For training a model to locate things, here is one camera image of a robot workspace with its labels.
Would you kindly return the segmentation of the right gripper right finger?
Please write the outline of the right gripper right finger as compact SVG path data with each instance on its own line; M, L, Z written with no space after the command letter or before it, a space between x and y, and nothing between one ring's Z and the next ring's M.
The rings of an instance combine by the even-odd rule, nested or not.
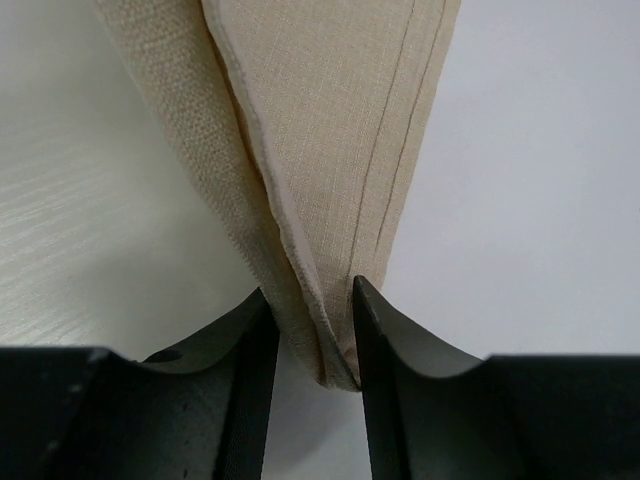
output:
M635 479L635 355L476 358L364 277L353 320L376 479Z

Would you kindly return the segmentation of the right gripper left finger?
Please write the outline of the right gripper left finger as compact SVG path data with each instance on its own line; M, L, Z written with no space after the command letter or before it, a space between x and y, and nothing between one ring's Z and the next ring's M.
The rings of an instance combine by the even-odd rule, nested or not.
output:
M148 357L1 351L5 479L257 479L279 332L260 291Z

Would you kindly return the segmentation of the beige cloth napkin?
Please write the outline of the beige cloth napkin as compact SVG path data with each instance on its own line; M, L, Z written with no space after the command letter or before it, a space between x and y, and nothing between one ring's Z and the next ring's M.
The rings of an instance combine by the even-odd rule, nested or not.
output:
M351 284L384 280L459 3L95 9L294 353L358 390Z

